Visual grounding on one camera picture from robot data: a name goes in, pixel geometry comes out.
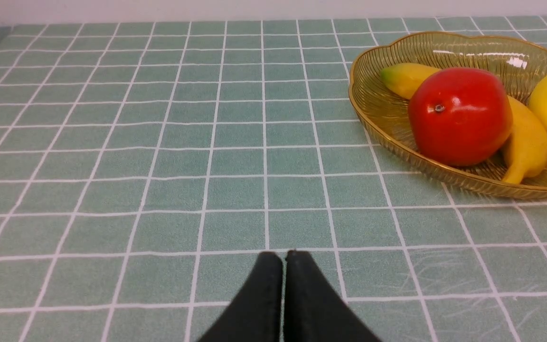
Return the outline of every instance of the red apple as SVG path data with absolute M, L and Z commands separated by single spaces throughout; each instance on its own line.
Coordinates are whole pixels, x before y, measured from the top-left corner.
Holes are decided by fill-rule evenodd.
M 451 67 L 426 78 L 408 103 L 419 153 L 446 165 L 475 165 L 510 136 L 512 111 L 501 80 L 472 67 Z

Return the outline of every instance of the yellow banana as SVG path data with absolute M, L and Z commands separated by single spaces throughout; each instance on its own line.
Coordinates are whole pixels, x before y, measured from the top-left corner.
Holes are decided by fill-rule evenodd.
M 409 100 L 421 83 L 439 70 L 418 63 L 399 63 L 382 69 L 380 77 L 389 90 Z M 514 125 L 501 148 L 508 167 L 502 181 L 521 184 L 524 178 L 538 176 L 547 165 L 547 131 L 524 104 L 510 95 L 508 100 Z

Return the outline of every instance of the bowl rim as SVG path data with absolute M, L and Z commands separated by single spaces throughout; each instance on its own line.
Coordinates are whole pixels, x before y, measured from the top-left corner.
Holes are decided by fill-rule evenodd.
M 354 99 L 354 95 L 353 95 L 353 91 L 352 91 L 352 89 L 354 87 L 354 83 L 356 81 L 356 76 L 355 76 L 356 61 L 360 60 L 364 55 L 366 55 L 366 54 L 368 54 L 372 51 L 380 50 L 380 49 L 383 49 L 383 48 L 390 48 L 391 46 L 396 45 L 397 43 L 400 43 L 404 39 L 408 39 L 410 37 L 414 37 L 414 36 L 418 36 L 418 35 L 446 35 L 446 36 L 460 37 L 460 38 L 463 38 L 463 39 L 466 39 L 466 40 L 479 40 L 479 39 L 491 39 L 491 38 L 505 39 L 505 40 L 509 40 L 509 41 L 516 41 L 516 42 L 524 44 L 524 45 L 529 45 L 529 46 L 532 46 L 534 48 L 539 48 L 540 50 L 542 50 L 544 52 L 547 52 L 547 48 L 545 48 L 545 47 L 542 47 L 542 46 L 536 45 L 535 43 L 531 43 L 530 41 L 525 41 L 525 40 L 518 39 L 518 38 L 504 37 L 504 36 L 499 36 L 499 35 L 468 36 L 468 35 L 462 35 L 462 34 L 459 34 L 459 33 L 456 33 L 456 32 L 445 32 L 445 31 L 422 31 L 422 32 L 409 33 L 409 34 L 407 34 L 403 37 L 400 37 L 400 38 L 396 39 L 395 41 L 393 41 L 392 43 L 389 43 L 388 45 L 381 45 L 381 46 L 374 46 L 374 47 L 371 47 L 371 48 L 367 48 L 367 50 L 364 50 L 363 52 L 361 52 L 354 59 L 352 65 L 351 65 L 351 68 L 349 70 L 349 87 L 348 87 L 349 101 L 351 102 L 352 106 L 354 107 L 354 110 L 358 113 L 358 116 L 360 117 L 360 119 L 366 121 L 369 124 L 369 126 L 371 126 L 371 128 L 373 128 L 373 130 L 375 130 L 388 143 L 392 143 L 394 146 L 404 150 L 406 153 L 412 154 L 414 157 L 419 158 L 423 162 L 428 162 L 428 163 L 430 163 L 430 164 L 432 164 L 432 165 L 434 165 L 438 168 L 445 169 L 445 170 L 447 170 L 451 173 L 455 173 L 456 175 L 461 175 L 462 177 L 470 178 L 472 180 L 484 182 L 484 183 L 494 185 L 494 186 L 502 186 L 502 187 L 505 187 L 505 188 L 512 188 L 512 189 L 515 189 L 515 190 L 529 190 L 529 191 L 532 191 L 532 192 L 547 192 L 547 186 L 533 186 L 533 185 L 513 184 L 513 183 L 503 182 L 503 181 L 500 181 L 500 180 L 495 180 L 493 178 L 488 178 L 488 177 L 483 177 L 483 176 L 480 176 L 480 175 L 475 175 L 473 173 L 469 173 L 469 172 L 463 171 L 461 169 L 457 169 L 455 167 L 445 165 L 443 163 L 440 163 L 440 162 L 437 162 L 437 161 L 432 160 L 430 158 L 427 158 L 426 156 L 423 156 L 423 154 L 420 154 L 419 152 L 417 152 L 413 149 L 410 149 L 408 146 L 404 145 L 404 143 L 402 143 L 402 142 L 392 138 L 391 136 L 389 136 L 389 134 L 387 134 L 387 132 L 382 130 L 378 125 L 376 125 L 373 121 L 371 121 L 371 119 L 369 119 L 369 117 L 362 111 L 360 106 L 358 106 L 358 103 L 357 103 L 356 99 Z

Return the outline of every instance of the white wall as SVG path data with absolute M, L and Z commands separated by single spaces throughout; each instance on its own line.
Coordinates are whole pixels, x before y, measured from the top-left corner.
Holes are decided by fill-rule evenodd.
M 0 0 L 0 25 L 529 14 L 547 0 Z

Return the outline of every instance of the gold-rimmed bowl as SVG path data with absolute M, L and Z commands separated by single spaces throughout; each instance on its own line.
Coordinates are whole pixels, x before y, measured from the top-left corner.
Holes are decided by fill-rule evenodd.
M 389 91 L 379 73 L 385 67 L 405 62 L 441 69 L 486 69 L 501 78 L 508 95 L 527 104 L 533 88 L 547 75 L 547 49 L 509 37 L 419 32 L 362 52 L 352 63 L 349 76 L 349 99 L 362 124 L 378 143 L 413 169 L 483 195 L 547 199 L 547 167 L 538 177 L 509 184 L 501 181 L 507 167 L 499 153 L 478 165 L 460 169 L 421 155 L 406 113 L 408 100 Z

